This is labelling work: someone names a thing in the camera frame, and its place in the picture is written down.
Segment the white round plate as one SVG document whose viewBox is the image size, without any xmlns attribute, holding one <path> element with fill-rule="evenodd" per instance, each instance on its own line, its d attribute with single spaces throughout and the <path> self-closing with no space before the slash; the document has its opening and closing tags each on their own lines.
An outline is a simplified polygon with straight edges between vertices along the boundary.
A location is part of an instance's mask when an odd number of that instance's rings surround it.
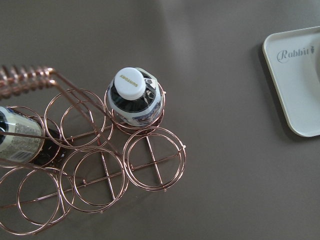
<svg viewBox="0 0 320 240">
<path fill-rule="evenodd" d="M 309 82 L 320 85 L 320 32 L 310 35 L 309 54 L 303 62 L 303 73 Z"/>
</svg>

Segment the cream serving tray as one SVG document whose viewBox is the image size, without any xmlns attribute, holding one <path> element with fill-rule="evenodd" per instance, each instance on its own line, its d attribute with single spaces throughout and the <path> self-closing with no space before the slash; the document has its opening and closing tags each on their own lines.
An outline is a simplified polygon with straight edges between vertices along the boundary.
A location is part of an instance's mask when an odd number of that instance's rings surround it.
<svg viewBox="0 0 320 240">
<path fill-rule="evenodd" d="M 317 32 L 319 26 L 273 33 L 262 46 L 286 122 L 301 137 L 320 134 L 320 86 L 308 81 L 303 70 L 310 35 Z"/>
</svg>

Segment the tea bottle front slot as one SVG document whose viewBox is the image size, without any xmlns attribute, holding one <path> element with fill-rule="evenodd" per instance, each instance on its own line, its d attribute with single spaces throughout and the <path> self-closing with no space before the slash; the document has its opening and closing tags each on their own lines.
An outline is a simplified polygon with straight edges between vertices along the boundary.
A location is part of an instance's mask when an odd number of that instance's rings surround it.
<svg viewBox="0 0 320 240">
<path fill-rule="evenodd" d="M 106 91 L 106 104 L 124 122 L 144 127 L 158 119 L 164 97 L 155 76 L 139 67 L 119 70 Z"/>
</svg>

